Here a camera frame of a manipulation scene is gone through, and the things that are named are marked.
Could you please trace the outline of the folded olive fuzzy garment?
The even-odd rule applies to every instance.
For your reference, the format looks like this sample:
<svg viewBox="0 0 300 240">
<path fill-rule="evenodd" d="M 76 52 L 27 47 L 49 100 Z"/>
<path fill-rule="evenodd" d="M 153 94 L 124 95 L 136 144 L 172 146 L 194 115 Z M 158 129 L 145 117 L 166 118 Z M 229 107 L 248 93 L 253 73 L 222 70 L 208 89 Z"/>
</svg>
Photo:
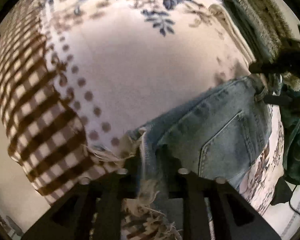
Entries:
<svg viewBox="0 0 300 240">
<path fill-rule="evenodd" d="M 282 48 L 282 40 L 291 38 L 300 41 L 299 25 L 292 29 L 282 10 L 274 0 L 238 0 L 249 19 L 253 22 L 264 44 L 275 60 Z"/>
</svg>

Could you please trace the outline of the dark green fleece blanket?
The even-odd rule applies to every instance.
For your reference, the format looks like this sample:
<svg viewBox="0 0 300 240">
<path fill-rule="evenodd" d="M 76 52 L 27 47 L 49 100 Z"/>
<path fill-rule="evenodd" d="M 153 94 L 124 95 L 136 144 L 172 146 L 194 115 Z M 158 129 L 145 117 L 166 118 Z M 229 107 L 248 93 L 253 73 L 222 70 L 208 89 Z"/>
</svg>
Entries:
<svg viewBox="0 0 300 240">
<path fill-rule="evenodd" d="M 300 89 L 294 91 L 279 74 L 269 74 L 267 103 L 279 106 L 284 132 L 284 178 L 300 185 Z"/>
</svg>

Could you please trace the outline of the folded dark teal garment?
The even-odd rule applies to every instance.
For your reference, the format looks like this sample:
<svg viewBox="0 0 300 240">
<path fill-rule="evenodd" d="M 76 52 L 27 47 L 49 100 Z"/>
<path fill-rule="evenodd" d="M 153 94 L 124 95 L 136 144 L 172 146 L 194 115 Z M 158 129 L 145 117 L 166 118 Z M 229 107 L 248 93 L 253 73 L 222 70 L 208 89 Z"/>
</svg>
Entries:
<svg viewBox="0 0 300 240">
<path fill-rule="evenodd" d="M 258 29 L 239 4 L 239 1 L 222 0 L 222 4 L 246 40 L 257 61 L 268 61 L 271 58 L 270 51 L 264 44 Z"/>
</svg>

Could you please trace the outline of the floral bed blanket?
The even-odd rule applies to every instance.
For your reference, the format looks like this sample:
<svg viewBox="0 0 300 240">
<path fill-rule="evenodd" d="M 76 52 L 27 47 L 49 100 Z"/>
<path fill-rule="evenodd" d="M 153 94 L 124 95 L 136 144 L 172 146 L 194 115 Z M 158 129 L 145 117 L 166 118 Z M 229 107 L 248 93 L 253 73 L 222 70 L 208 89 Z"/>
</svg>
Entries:
<svg viewBox="0 0 300 240">
<path fill-rule="evenodd" d="M 19 0 L 0 30 L 8 155 L 53 204 L 140 153 L 131 131 L 252 74 L 214 0 Z M 162 171 L 122 203 L 121 239 L 183 239 Z"/>
</svg>

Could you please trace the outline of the black cloth item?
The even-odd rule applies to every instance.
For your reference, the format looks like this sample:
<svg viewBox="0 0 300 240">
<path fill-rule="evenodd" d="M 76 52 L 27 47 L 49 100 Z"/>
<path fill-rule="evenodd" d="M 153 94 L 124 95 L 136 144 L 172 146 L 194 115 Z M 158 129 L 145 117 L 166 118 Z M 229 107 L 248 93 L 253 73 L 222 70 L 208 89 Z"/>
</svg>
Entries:
<svg viewBox="0 0 300 240">
<path fill-rule="evenodd" d="M 285 204 L 291 200 L 293 193 L 283 177 L 280 177 L 275 186 L 273 199 L 270 202 L 272 206 Z"/>
</svg>

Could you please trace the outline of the folded cream garment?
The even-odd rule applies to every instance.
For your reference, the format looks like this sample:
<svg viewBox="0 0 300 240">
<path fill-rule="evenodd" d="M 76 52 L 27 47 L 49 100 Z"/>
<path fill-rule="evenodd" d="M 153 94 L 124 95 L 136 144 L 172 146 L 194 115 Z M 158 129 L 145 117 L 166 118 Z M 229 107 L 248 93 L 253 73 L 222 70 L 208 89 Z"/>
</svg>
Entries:
<svg viewBox="0 0 300 240">
<path fill-rule="evenodd" d="M 209 11 L 215 18 L 217 18 L 218 22 L 223 26 L 223 28 L 228 32 L 236 47 L 241 51 L 243 56 L 245 57 L 247 64 L 253 63 L 256 58 L 250 49 L 248 43 L 245 38 L 241 34 L 237 25 L 235 25 L 231 16 L 223 7 L 219 4 L 212 4 L 209 6 Z"/>
</svg>

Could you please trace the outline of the blue denim shorts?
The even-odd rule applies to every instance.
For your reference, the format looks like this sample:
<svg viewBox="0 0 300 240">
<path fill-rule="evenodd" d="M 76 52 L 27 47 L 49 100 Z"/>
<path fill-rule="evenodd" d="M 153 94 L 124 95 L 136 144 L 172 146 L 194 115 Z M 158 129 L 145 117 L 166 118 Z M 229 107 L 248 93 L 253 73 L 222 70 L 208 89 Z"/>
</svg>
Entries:
<svg viewBox="0 0 300 240">
<path fill-rule="evenodd" d="M 234 79 L 131 131 L 141 140 L 142 178 L 159 177 L 155 151 L 167 145 L 184 168 L 207 179 L 223 177 L 239 189 L 271 135 L 266 92 L 257 75 Z"/>
</svg>

